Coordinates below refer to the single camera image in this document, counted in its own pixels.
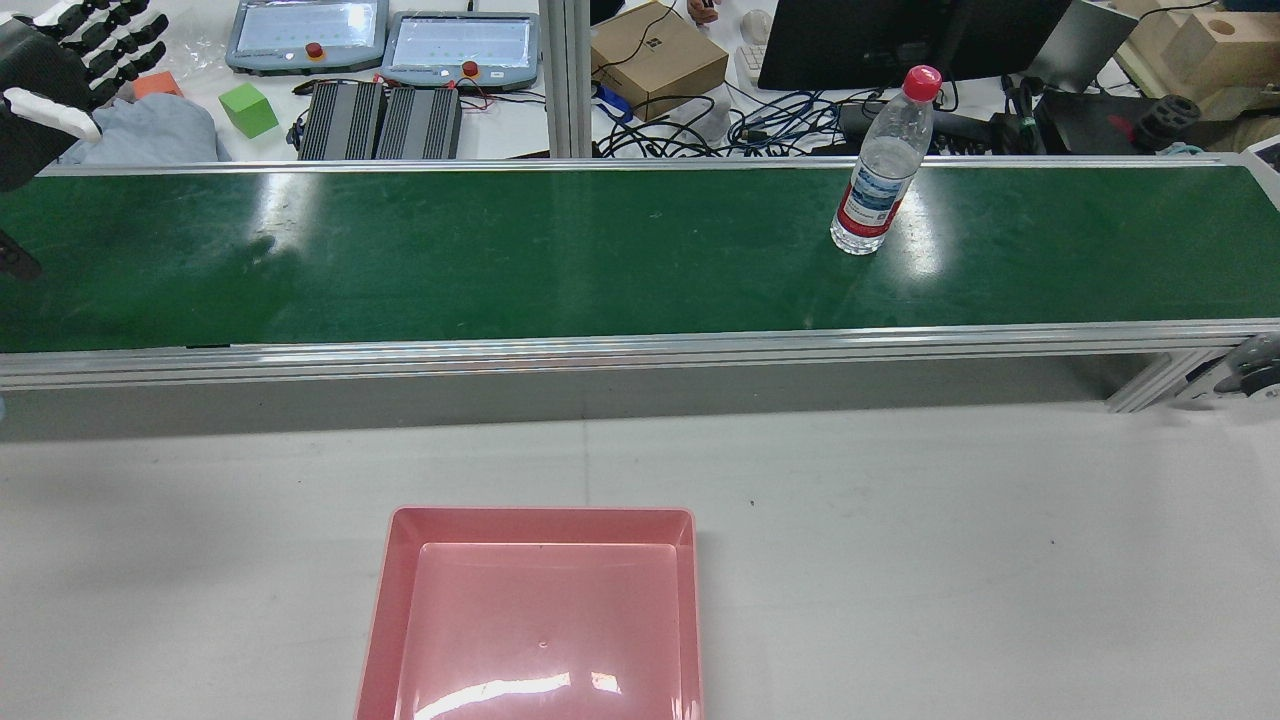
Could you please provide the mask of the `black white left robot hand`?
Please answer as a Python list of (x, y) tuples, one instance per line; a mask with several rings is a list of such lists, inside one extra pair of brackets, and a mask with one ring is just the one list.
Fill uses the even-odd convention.
[(92, 114), (160, 63), (165, 14), (147, 1), (56, 1), (3, 13), (1, 187), (33, 179), (79, 141), (102, 137)]

